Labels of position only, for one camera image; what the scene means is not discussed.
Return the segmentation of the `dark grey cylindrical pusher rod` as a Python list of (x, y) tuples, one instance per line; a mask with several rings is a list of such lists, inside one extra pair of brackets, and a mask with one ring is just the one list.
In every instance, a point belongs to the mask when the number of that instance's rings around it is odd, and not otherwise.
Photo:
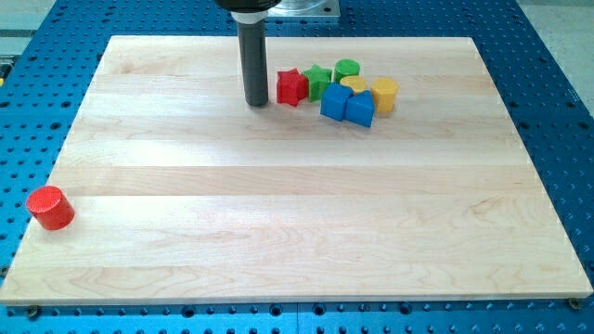
[(268, 103), (265, 22), (237, 25), (245, 100), (252, 107), (262, 107)]

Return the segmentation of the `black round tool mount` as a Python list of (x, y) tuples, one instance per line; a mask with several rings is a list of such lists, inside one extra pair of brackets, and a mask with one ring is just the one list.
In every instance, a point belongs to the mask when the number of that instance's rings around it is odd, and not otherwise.
[(232, 18), (242, 24), (255, 24), (265, 19), (268, 10), (281, 0), (213, 0), (219, 7), (231, 13)]

